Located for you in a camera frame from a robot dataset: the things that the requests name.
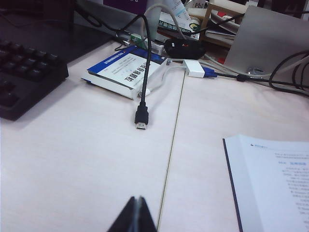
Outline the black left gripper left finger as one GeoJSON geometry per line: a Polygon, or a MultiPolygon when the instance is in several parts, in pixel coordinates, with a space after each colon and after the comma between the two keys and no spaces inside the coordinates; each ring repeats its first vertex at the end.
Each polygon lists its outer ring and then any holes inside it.
{"type": "Polygon", "coordinates": [[[116,220],[108,229],[108,232],[128,232],[132,222],[133,222],[133,214],[135,210],[135,197],[131,197],[116,220]]]}

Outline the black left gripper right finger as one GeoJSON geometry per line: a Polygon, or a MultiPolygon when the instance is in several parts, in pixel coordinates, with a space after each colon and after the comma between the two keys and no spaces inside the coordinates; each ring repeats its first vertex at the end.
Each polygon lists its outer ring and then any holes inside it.
{"type": "Polygon", "coordinates": [[[150,210],[144,197],[138,199],[138,212],[136,221],[137,232],[156,232],[150,210]]]}

